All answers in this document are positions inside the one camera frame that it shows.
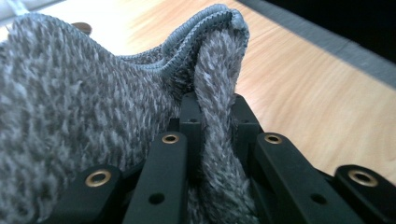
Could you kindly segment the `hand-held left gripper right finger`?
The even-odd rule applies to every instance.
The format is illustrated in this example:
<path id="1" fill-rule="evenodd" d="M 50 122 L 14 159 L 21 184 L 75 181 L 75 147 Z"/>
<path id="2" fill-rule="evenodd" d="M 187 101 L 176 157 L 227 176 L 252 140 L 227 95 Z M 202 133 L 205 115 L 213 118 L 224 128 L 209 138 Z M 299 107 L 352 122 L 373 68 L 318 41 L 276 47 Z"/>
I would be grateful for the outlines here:
<path id="1" fill-rule="evenodd" d="M 255 145 L 257 135 L 262 131 L 261 125 L 242 95 L 236 94 L 232 106 L 233 146 L 234 154 L 240 161 L 244 172 L 248 175 L 250 169 L 249 151 Z"/>

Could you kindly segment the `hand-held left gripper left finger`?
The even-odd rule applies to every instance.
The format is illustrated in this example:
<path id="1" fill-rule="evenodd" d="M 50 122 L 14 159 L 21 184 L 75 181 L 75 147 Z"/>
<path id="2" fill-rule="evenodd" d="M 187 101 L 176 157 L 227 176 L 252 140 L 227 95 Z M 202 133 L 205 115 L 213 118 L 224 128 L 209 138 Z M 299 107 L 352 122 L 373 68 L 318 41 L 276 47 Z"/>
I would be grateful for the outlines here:
<path id="1" fill-rule="evenodd" d="M 183 133 L 187 137 L 188 177 L 190 181 L 200 181 L 202 179 L 203 125 L 201 108 L 194 92 L 183 95 L 179 117 L 170 119 L 167 130 Z"/>

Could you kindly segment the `grey knit doll sweater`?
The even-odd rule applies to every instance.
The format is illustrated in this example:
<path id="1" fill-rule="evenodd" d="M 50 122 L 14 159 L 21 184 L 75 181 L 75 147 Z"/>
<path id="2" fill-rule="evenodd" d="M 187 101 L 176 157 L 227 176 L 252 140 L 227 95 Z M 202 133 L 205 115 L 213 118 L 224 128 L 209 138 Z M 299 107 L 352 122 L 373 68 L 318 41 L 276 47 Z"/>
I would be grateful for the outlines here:
<path id="1" fill-rule="evenodd" d="M 189 223 L 259 224 L 232 140 L 248 39 L 242 15 L 224 5 L 132 56 L 116 56 L 51 16 L 17 18 L 0 42 L 0 224 L 46 219 L 91 166 L 126 170 L 141 162 L 187 92 L 198 97 L 204 130 Z"/>

